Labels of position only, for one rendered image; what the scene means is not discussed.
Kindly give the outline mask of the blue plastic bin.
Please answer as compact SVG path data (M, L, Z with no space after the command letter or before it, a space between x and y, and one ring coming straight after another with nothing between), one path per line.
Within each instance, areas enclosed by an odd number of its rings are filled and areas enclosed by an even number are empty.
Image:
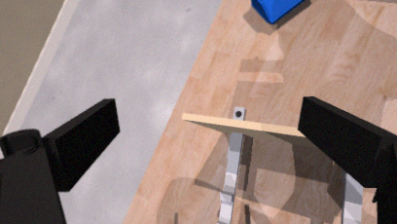
M275 24L304 1L306 0L251 0L251 5L267 23Z

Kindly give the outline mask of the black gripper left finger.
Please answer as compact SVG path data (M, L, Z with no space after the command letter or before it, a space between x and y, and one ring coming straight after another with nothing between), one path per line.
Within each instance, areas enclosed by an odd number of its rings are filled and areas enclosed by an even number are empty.
M119 132L115 98L104 98L43 137L35 129L1 136L0 224L67 224L58 192L69 192Z

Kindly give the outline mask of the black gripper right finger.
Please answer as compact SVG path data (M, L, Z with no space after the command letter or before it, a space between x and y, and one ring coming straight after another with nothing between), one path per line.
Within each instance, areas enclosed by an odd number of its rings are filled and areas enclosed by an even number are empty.
M364 188L377 188L378 224L397 224L397 135L315 96L304 96L298 131Z

